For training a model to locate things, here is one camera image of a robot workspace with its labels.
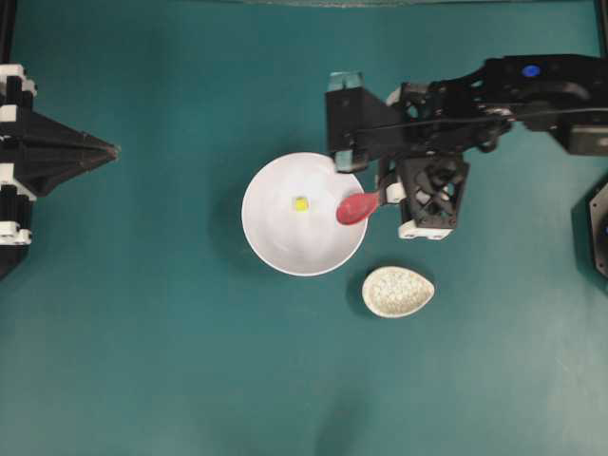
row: black mechanical device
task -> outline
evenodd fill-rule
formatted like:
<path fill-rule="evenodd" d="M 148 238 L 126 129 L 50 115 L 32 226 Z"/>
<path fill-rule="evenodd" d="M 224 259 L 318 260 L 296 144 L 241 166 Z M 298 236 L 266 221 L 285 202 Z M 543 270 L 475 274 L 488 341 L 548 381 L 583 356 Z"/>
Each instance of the black mechanical device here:
<path fill-rule="evenodd" d="M 9 64 L 16 2 L 0 1 L 0 279 L 31 244 L 33 203 L 117 158 L 118 148 L 33 110 L 35 83 Z"/>
<path fill-rule="evenodd" d="M 334 73 L 326 94 L 336 170 L 378 162 L 381 203 L 401 207 L 400 238 L 445 238 L 457 225 L 469 165 L 514 122 L 551 135 L 569 154 L 608 156 L 608 61 L 582 55 L 488 59 L 465 77 L 403 83 L 388 101 L 356 73 Z"/>

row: small yellow object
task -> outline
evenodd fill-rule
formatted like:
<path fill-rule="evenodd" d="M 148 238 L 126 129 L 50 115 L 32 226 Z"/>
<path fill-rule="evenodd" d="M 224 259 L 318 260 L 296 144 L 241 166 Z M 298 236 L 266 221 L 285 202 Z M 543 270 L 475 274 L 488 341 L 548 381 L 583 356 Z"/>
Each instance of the small yellow object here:
<path fill-rule="evenodd" d="M 308 200 L 304 197 L 297 197 L 294 201 L 296 212 L 308 212 Z"/>

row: green tabletop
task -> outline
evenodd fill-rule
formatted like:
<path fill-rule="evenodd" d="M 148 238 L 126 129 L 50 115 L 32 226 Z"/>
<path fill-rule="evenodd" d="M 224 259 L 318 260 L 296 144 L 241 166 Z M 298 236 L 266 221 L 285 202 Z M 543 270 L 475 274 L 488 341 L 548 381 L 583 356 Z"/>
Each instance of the green tabletop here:
<path fill-rule="evenodd" d="M 17 19 L 37 109 L 122 154 L 36 203 L 30 255 L 0 283 L 0 454 L 608 453 L 608 296 L 580 210 L 608 159 L 519 127 L 467 153 L 448 239 L 400 240 L 383 208 L 316 278 L 266 266 L 240 225 L 261 166 L 324 151 L 331 71 L 385 96 L 488 57 L 598 55 L 592 2 L 28 0 Z M 386 264 L 434 299 L 371 316 L 362 279 Z"/>

